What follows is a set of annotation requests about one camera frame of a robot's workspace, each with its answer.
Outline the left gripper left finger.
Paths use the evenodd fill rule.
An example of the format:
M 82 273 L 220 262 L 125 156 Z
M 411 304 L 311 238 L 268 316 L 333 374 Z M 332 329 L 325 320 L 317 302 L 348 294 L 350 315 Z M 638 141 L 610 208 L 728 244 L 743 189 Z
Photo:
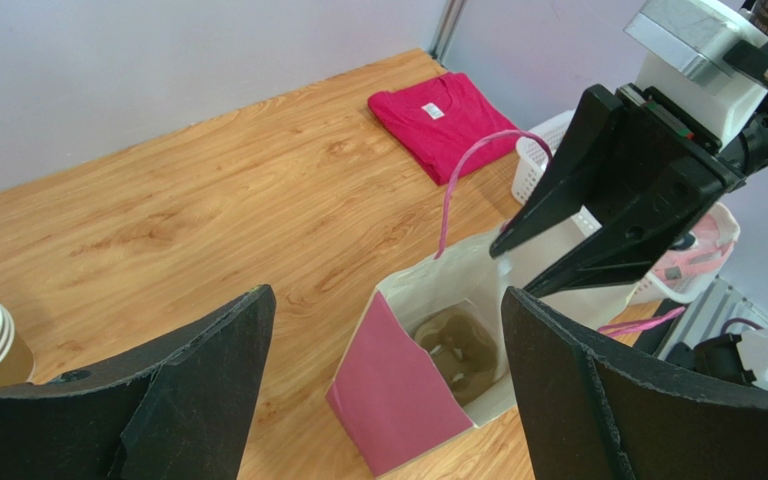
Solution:
M 0 479 L 234 479 L 271 344 L 259 285 L 51 381 L 0 388 Z

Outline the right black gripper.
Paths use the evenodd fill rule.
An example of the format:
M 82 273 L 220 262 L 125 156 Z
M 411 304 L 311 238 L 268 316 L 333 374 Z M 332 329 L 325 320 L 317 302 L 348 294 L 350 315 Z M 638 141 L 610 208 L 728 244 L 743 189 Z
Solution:
M 578 213 L 601 167 L 596 206 L 602 228 L 524 290 L 542 298 L 638 282 L 739 180 L 695 143 L 695 133 L 630 84 L 615 94 L 599 84 L 587 88 L 556 154 L 492 242 L 490 256 L 498 258 Z

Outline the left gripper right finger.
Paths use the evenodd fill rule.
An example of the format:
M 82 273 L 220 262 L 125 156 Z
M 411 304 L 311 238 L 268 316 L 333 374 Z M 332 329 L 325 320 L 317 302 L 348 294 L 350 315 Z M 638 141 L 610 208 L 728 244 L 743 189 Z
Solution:
M 768 479 L 768 391 L 663 362 L 511 287 L 508 362 L 539 479 Z

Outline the beige Cakes paper bag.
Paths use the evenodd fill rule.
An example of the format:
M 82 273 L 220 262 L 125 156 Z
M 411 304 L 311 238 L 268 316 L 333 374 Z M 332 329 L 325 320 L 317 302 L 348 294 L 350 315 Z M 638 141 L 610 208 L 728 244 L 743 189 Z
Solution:
M 497 229 L 456 243 L 441 239 L 432 255 L 376 285 L 326 394 L 373 476 L 386 475 L 514 407 L 501 316 L 505 291 L 528 284 L 597 228 L 584 209 L 496 259 L 488 250 Z M 475 306 L 500 341 L 508 373 L 461 407 L 413 334 L 427 316 L 464 301 Z

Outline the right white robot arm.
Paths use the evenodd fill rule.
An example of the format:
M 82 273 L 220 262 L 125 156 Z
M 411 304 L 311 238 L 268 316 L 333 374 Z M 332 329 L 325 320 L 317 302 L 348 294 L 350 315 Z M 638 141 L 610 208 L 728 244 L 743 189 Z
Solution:
M 586 211 L 597 230 L 529 281 L 535 296 L 642 279 L 725 200 L 751 224 L 729 275 L 768 303 L 768 94 L 738 136 L 717 140 L 655 88 L 596 85 L 524 207 L 490 247 L 508 254 Z

